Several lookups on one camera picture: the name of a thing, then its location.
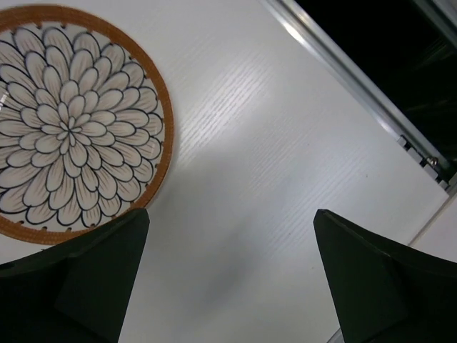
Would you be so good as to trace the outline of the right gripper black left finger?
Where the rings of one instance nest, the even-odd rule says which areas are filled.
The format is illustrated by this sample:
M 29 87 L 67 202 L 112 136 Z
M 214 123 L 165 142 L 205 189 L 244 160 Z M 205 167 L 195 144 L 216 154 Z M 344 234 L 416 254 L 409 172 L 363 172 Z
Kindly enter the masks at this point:
M 117 342 L 149 230 L 133 209 L 1 265 L 2 342 Z

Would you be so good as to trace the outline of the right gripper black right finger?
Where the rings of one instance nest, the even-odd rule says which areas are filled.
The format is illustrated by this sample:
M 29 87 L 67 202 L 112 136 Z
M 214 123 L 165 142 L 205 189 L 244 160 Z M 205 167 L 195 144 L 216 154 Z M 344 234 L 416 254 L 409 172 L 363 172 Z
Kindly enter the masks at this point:
M 313 226 L 345 342 L 456 341 L 456 263 L 327 209 Z

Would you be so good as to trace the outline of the flower pattern brown-rimmed plate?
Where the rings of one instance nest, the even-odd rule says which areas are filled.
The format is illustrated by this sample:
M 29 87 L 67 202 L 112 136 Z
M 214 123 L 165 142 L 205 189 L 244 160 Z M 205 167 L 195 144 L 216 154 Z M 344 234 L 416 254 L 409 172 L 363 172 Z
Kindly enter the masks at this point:
M 168 89 L 127 34 L 66 6 L 1 10 L 1 233 L 54 245 L 146 207 L 174 145 Z

